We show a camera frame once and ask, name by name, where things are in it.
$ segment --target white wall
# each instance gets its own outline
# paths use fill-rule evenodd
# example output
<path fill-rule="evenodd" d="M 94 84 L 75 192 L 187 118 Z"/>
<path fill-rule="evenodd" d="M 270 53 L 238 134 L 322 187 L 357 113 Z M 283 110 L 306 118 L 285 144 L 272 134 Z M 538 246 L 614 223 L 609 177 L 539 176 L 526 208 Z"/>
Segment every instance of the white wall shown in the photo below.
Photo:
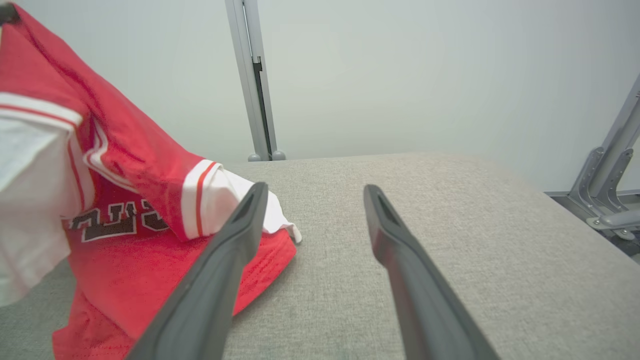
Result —
<path fill-rule="evenodd" d="M 260 0 L 259 11 L 288 158 L 473 154 L 569 190 L 640 72 L 638 0 Z M 635 174 L 627 188 L 640 188 Z"/>
<path fill-rule="evenodd" d="M 253 142 L 223 0 L 17 0 L 187 150 L 246 161 Z"/>

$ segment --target red fabric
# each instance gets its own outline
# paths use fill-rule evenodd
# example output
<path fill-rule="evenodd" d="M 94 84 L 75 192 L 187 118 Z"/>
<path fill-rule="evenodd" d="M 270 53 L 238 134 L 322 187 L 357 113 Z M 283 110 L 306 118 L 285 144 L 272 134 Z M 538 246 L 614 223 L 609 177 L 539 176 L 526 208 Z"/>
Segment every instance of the red fabric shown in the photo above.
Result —
<path fill-rule="evenodd" d="M 106 172 L 85 158 L 95 200 L 82 200 L 87 211 L 62 221 L 77 287 L 68 325 L 53 334 L 54 354 L 57 359 L 121 359 L 210 238 L 190 240 L 180 208 L 185 177 L 202 158 L 185 151 L 64 41 L 16 9 L 21 21 L 3 25 L 0 92 L 81 114 L 84 120 L 74 126 L 71 139 L 86 155 L 109 144 L 100 157 Z M 295 253 L 285 230 L 263 234 L 257 255 L 244 269 L 234 314 L 258 297 Z"/>

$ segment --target red and white shirt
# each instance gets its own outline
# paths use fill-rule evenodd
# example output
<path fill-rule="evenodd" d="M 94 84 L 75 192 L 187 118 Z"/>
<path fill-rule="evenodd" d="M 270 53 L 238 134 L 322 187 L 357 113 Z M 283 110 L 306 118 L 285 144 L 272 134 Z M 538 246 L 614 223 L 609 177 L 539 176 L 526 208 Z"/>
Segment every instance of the red and white shirt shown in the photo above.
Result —
<path fill-rule="evenodd" d="M 185 151 L 16 9 L 0 34 L 0 305 L 68 256 L 77 287 L 56 358 L 121 359 L 252 183 Z M 290 236 L 269 193 L 234 314 L 290 262 Z"/>

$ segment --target white fabric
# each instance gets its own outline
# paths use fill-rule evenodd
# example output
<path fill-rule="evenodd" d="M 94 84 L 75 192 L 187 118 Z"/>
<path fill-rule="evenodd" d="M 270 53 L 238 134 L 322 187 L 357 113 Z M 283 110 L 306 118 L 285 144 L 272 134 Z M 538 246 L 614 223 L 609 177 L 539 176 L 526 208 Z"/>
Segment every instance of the white fabric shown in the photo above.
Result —
<path fill-rule="evenodd" d="M 69 255 L 60 220 L 82 212 L 68 156 L 68 130 L 16 118 L 0 113 L 0 306 L 21 299 Z M 185 179 L 185 188 L 192 186 L 183 197 L 183 209 L 184 201 L 193 202 L 188 208 L 195 209 L 197 182 L 211 163 L 201 161 Z M 205 234 L 220 230 L 253 184 L 218 164 L 209 171 L 202 185 Z M 195 222 L 195 216 L 194 210 L 183 219 Z M 269 192 L 263 231 L 285 228 L 296 243 L 301 241 L 298 228 L 287 221 L 278 198 Z"/>

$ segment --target gray fabric surface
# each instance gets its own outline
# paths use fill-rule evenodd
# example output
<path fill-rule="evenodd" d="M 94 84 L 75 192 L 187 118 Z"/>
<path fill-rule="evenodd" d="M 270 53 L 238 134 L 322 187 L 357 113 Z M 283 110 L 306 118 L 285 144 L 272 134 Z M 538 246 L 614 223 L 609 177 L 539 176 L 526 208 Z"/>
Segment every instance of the gray fabric surface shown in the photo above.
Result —
<path fill-rule="evenodd" d="M 225 164 L 266 181 L 304 240 L 234 318 L 227 359 L 402 359 L 362 188 L 380 186 L 503 359 L 637 359 L 640 266 L 491 165 L 424 154 Z M 0 354 L 50 359 L 74 280 L 64 263 L 0 308 Z"/>

